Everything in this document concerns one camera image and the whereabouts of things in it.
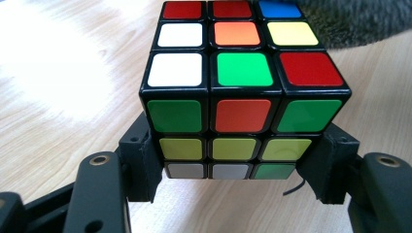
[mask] wooden table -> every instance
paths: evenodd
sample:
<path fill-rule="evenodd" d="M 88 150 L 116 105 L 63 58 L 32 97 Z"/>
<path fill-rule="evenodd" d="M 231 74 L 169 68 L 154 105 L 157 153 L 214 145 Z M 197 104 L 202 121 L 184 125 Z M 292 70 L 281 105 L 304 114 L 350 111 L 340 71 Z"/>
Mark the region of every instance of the wooden table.
<path fill-rule="evenodd" d="M 114 150 L 142 112 L 138 88 L 161 1 L 0 2 L 0 191 L 25 203 L 76 178 L 86 156 Z M 412 32 L 331 51 L 353 96 L 334 123 L 360 154 L 412 162 Z M 134 232 L 351 232 L 347 205 L 286 181 L 164 177 L 154 204 L 130 204 Z"/>

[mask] rubik's cube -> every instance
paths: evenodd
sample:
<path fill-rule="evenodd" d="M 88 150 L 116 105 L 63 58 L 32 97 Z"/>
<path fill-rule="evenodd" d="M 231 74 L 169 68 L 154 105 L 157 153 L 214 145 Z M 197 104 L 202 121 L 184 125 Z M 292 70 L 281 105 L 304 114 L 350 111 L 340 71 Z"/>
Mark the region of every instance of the rubik's cube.
<path fill-rule="evenodd" d="M 169 178 L 272 180 L 351 90 L 295 4 L 171 1 L 139 94 Z"/>

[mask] green tile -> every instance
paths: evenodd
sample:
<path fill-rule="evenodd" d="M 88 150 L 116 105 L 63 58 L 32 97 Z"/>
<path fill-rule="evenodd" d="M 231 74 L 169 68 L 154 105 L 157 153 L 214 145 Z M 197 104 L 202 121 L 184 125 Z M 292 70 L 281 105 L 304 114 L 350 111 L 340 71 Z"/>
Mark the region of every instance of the green tile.
<path fill-rule="evenodd" d="M 257 141 L 255 139 L 218 138 L 213 141 L 212 156 L 218 160 L 251 159 Z"/>
<path fill-rule="evenodd" d="M 294 164 L 259 164 L 256 167 L 256 180 L 286 180 L 294 170 Z"/>
<path fill-rule="evenodd" d="M 295 100 L 286 107 L 279 132 L 319 132 L 339 110 L 340 100 Z"/>
<path fill-rule="evenodd" d="M 203 157 L 202 142 L 198 139 L 160 139 L 166 159 L 199 160 Z"/>
<path fill-rule="evenodd" d="M 224 86 L 270 86 L 273 78 L 262 53 L 223 52 L 218 55 L 218 82 Z"/>
<path fill-rule="evenodd" d="M 297 160 L 312 143 L 309 139 L 272 139 L 261 156 L 263 160 Z"/>
<path fill-rule="evenodd" d="M 162 133 L 197 133 L 202 130 L 201 105 L 195 100 L 148 102 L 154 129 Z"/>

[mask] wooden surface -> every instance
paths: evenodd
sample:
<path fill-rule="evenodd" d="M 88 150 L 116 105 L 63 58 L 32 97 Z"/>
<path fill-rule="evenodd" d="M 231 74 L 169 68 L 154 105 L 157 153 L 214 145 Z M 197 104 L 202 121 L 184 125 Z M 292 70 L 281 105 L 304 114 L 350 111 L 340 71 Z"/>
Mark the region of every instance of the wooden surface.
<path fill-rule="evenodd" d="M 138 88 L 160 1 L 0 2 L 0 191 L 32 201 L 68 183 L 82 159 L 114 150 L 142 112 Z M 354 94 L 334 122 L 412 162 L 412 32 L 331 51 Z M 130 204 L 134 232 L 351 232 L 347 205 L 287 181 L 164 180 Z"/>

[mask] dark fuzzy object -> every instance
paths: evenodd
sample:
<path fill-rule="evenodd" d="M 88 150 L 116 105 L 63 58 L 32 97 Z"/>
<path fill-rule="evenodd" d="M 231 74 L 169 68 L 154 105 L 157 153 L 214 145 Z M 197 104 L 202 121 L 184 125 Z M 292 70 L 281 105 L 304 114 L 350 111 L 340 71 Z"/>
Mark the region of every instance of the dark fuzzy object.
<path fill-rule="evenodd" d="M 328 49 L 364 46 L 412 28 L 412 0 L 286 1 L 299 4 Z"/>

